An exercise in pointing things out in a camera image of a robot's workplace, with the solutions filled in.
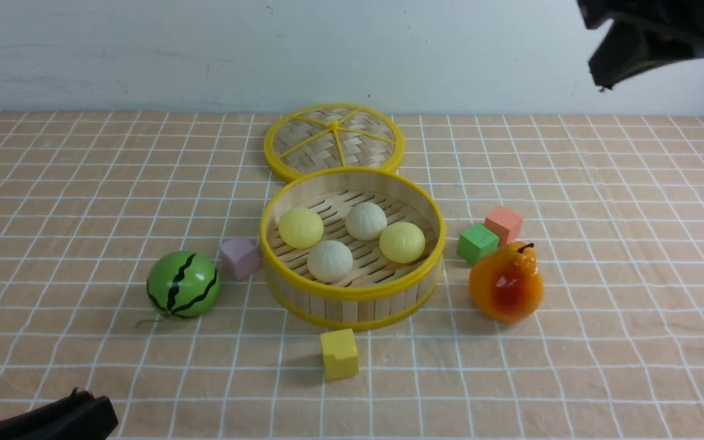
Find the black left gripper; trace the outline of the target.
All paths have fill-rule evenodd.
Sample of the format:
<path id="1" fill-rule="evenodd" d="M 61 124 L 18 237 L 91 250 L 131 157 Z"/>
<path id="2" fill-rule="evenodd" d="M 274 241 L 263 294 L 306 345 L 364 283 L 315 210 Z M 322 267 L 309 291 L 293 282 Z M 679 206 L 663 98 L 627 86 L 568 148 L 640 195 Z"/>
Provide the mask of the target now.
<path id="1" fill-rule="evenodd" d="M 0 439 L 106 439 L 118 425 L 109 397 L 76 387 L 67 397 L 0 420 Z"/>

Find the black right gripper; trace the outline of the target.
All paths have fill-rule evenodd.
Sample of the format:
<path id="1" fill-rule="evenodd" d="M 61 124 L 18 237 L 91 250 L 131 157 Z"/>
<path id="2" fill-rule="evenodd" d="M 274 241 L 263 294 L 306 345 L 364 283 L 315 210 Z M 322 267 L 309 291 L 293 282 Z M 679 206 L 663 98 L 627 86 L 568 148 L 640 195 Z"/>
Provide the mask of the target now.
<path id="1" fill-rule="evenodd" d="M 594 84 L 611 90 L 642 73 L 704 59 L 704 1 L 578 1 L 585 28 L 612 22 L 590 56 Z"/>

